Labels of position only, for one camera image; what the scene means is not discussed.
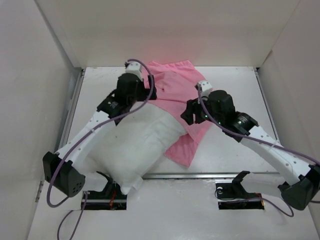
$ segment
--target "pink shirt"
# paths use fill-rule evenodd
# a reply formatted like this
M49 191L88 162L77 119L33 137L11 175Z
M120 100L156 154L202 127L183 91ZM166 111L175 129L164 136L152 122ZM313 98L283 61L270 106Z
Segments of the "pink shirt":
M181 136L165 152L165 156L189 167L196 154L198 144L211 123L204 121L201 124L188 125L180 115L186 110L187 101L198 97L195 85L197 82L205 80L205 77L188 60L169 64L159 64L152 61L148 64L148 68L154 75L157 90L157 99L148 102L170 113L187 131L186 135Z

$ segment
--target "screw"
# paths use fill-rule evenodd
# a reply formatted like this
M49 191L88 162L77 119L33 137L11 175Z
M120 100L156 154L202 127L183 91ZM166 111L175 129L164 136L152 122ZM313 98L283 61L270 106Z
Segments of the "screw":
M217 188L216 188L216 193L217 194L222 194L224 191L223 191L224 189L223 189L223 187L222 186L218 186Z

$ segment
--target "pink cloth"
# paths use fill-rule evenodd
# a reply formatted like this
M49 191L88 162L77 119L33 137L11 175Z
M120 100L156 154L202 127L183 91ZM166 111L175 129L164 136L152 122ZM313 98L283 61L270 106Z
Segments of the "pink cloth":
M150 100L149 103L170 113L187 131L186 135L181 136L165 152L165 156L189 167L196 154L198 144L211 123L204 121L201 124L189 126L180 115L186 110L187 101L198 97L195 85L197 82L205 80L205 77L188 60L169 64L159 64L152 61L148 64L148 68L154 75L157 91L157 99ZM148 82L144 82L146 87L149 87Z

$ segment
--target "white wall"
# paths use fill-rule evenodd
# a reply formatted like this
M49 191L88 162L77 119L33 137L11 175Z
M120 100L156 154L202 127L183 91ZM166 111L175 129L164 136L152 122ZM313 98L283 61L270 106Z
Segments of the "white wall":
M138 58L260 67L299 0L37 2L75 66L122 66Z
M0 0L0 233L23 240L73 67L33 0Z
M320 1L301 0L259 70L281 143L320 160ZM320 205L311 204L320 232Z

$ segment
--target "white table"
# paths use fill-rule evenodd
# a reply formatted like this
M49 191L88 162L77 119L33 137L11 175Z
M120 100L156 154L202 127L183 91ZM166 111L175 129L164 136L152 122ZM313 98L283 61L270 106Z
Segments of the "white table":
M270 136L275 136L260 87L252 67L197 67L215 90L231 94L236 109L251 115ZM98 104L116 88L124 67L88 67L70 130L73 138L88 122ZM250 149L212 126L199 144L189 168L161 157L148 173L275 172Z
M248 113L274 137L271 121L252 67L197 67L215 89L233 97L236 109ZM72 138L115 88L123 67L87 68L69 138ZM274 171L258 155L212 126L205 135L189 169L165 159L149 173L237 173ZM58 208L46 203L45 182L28 240L55 240L60 221L69 210L80 209L81 195ZM265 210L218 210L214 179L145 180L139 191L130 192L125 211L85 211L75 240L315 240L318 239L309 208L295 210L288 218L269 203ZM52 202L65 196L52 191ZM279 198L265 196L288 210ZM61 239L69 239L79 212L63 224Z

